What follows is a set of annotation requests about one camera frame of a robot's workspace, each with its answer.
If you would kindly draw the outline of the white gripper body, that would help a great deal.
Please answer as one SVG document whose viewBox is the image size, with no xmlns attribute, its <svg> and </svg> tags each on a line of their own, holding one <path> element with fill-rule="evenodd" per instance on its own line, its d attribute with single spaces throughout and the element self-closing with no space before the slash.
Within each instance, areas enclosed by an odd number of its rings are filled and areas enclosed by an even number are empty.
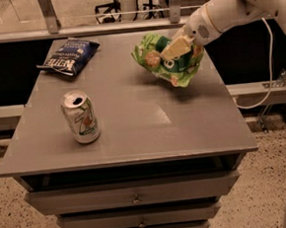
<svg viewBox="0 0 286 228">
<path fill-rule="evenodd" d="M 208 44 L 222 34 L 222 19 L 222 9 L 219 6 L 204 4 L 191 14 L 173 36 L 173 40 L 180 37 L 193 38 L 199 45 Z"/>
</svg>

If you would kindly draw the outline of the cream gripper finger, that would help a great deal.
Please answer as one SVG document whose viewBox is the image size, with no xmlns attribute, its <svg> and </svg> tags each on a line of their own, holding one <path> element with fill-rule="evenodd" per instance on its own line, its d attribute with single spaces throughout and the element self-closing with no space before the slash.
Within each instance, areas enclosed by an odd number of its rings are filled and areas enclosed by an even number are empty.
<svg viewBox="0 0 286 228">
<path fill-rule="evenodd" d="M 160 56 L 165 60 L 172 60 L 183 54 L 190 52 L 194 37 L 180 36 L 169 43 L 160 53 Z"/>
</svg>

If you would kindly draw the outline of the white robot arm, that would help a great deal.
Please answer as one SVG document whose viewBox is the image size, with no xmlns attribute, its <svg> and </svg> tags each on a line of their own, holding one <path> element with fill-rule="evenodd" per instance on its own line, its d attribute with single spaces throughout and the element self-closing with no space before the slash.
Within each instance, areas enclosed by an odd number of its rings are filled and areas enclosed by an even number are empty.
<svg viewBox="0 0 286 228">
<path fill-rule="evenodd" d="M 227 30 L 271 17 L 286 36 L 286 0 L 210 0 L 194 11 L 160 53 L 172 60 L 190 52 L 191 45 L 205 45 Z"/>
</svg>

